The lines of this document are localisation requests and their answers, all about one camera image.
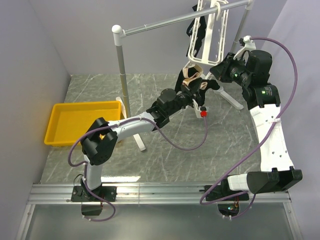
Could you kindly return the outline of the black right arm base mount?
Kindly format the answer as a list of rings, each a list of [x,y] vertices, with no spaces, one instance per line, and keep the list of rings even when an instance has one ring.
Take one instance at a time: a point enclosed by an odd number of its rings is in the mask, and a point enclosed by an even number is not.
[[[230,190],[228,186],[221,186],[221,185],[217,185],[206,197],[205,197],[205,201],[209,202],[209,201],[214,201],[214,200],[218,200],[230,195],[234,195],[234,194],[239,194],[241,193],[241,190]],[[225,199],[224,201],[234,201],[234,200],[239,200],[239,201],[248,201],[249,198],[249,194],[248,193],[244,193],[241,195],[237,195],[237,196],[233,196],[233,197],[229,197],[227,199]]]

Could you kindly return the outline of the black underwear with beige waistband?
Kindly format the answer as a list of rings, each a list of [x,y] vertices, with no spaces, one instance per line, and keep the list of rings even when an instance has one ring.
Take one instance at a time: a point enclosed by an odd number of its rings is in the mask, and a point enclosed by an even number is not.
[[[206,92],[209,89],[217,91],[220,89],[220,85],[216,80],[202,78],[203,69],[198,64],[188,64],[179,73],[174,91],[176,93],[182,92],[183,86],[187,86],[192,93],[195,95],[195,101],[198,106],[205,104]]]

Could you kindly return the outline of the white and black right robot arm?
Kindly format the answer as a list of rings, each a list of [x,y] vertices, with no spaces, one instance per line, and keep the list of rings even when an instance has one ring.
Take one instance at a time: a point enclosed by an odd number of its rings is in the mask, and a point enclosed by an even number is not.
[[[223,83],[236,83],[260,143],[260,170],[227,177],[220,187],[226,200],[233,199],[238,191],[253,194],[283,192],[303,178],[295,169],[287,150],[281,118],[281,99],[277,87],[268,82],[272,55],[264,50],[246,50],[247,60],[229,52],[224,60],[210,69],[213,76]]]

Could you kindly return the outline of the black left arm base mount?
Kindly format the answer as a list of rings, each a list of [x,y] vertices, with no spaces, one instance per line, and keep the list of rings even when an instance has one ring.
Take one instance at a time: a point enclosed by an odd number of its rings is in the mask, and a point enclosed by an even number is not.
[[[117,195],[117,187],[116,186],[100,186],[97,189],[92,190],[92,192],[107,200],[109,202],[114,202],[116,200]],[[89,191],[86,189],[85,186],[76,185],[73,187],[72,194],[71,194],[71,202],[98,202],[100,201],[98,198],[93,196]]]

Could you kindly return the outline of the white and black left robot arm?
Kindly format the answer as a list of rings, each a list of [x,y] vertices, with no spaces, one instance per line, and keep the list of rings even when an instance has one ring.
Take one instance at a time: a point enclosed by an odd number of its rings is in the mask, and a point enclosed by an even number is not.
[[[119,141],[140,133],[161,129],[170,116],[187,106],[197,109],[205,102],[201,89],[183,84],[180,90],[164,89],[155,102],[143,113],[117,121],[100,117],[94,121],[80,141],[87,166],[82,179],[83,195],[96,201],[101,195],[102,165],[112,156]]]

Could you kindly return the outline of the white clip hanger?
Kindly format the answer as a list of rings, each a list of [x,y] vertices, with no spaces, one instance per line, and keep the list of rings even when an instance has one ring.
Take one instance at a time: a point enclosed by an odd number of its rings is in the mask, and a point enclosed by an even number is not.
[[[218,11],[204,16],[207,25],[205,38],[197,56],[194,56],[194,49],[201,16],[194,18],[193,33],[189,37],[186,53],[189,62],[214,67],[224,59],[229,10],[223,10],[222,7],[228,3],[227,0],[199,0],[192,7],[195,12],[212,7],[217,7]]]

